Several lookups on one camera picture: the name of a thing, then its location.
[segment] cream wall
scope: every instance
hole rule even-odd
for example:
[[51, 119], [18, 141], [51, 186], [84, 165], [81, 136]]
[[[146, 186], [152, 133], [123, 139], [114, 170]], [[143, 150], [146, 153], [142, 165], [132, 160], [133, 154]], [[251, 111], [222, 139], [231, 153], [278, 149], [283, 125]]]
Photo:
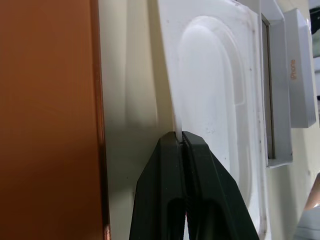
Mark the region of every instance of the cream wall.
[[[309, 16], [307, 0], [279, 5]], [[159, 137], [173, 130], [172, 106], [156, 0], [99, 0], [99, 15], [111, 237], [125, 240], [136, 182]], [[267, 171], [275, 240], [293, 235], [320, 170], [318, 125], [293, 129], [293, 164]]]

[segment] copper-colored panel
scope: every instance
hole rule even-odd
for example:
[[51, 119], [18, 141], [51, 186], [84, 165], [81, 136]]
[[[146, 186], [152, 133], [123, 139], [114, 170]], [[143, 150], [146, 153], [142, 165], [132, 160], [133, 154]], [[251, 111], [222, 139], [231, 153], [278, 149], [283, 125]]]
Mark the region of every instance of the copper-colored panel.
[[0, 3], [1, 240], [103, 239], [97, 7]]

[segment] white box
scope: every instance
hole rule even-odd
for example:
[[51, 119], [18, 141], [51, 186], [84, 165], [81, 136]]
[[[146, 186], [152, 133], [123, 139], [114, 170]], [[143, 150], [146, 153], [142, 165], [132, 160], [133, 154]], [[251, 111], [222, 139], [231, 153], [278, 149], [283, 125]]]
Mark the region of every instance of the white box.
[[309, 28], [298, 9], [285, 12], [292, 128], [308, 128], [316, 122]]

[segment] orange surface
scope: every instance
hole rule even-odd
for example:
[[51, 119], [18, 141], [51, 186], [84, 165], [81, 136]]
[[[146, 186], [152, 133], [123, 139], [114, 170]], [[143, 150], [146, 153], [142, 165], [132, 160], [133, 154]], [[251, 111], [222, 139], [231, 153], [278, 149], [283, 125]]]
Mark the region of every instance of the orange surface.
[[0, 3], [1, 240], [103, 239], [91, 4]]

